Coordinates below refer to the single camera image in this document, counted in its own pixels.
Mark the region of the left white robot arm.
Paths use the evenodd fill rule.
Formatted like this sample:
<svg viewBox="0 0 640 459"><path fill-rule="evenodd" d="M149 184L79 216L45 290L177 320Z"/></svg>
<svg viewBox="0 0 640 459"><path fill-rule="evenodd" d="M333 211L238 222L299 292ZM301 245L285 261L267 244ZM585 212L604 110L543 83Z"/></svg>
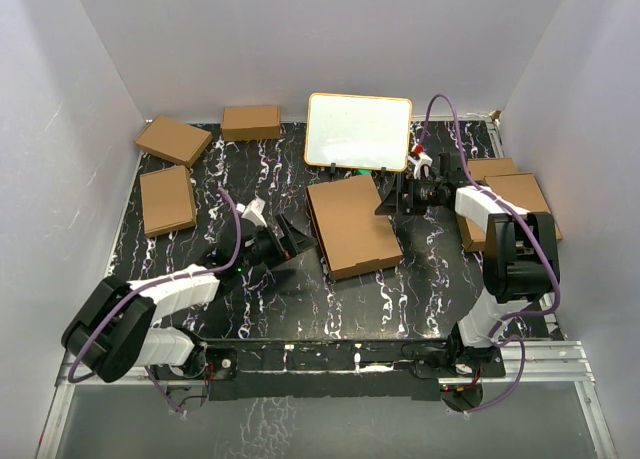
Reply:
<svg viewBox="0 0 640 459"><path fill-rule="evenodd" d="M61 336L63 348L106 383L133 367L167 366L184 378L205 370L203 341L162 321L192 307L207 306L230 292L256 266L273 270L318 242L282 214L278 231L262 219L232 222L219 245L194 264L156 278L103 278Z"/></svg>

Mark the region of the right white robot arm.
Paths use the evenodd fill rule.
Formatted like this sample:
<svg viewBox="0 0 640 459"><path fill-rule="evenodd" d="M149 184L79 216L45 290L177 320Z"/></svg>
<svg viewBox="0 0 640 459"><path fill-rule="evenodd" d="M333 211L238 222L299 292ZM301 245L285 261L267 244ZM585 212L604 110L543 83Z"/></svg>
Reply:
<svg viewBox="0 0 640 459"><path fill-rule="evenodd" d="M501 198L475 182L465 162L448 153L439 168L422 150L409 154L410 169L398 173L375 212L378 215L423 215L446 207L481 227L483 289L470 311L457 322L444 351L430 353L432 368L478 378L497 354L500 334L529 304L559 285L557 239L552 215L532 212Z"/></svg>

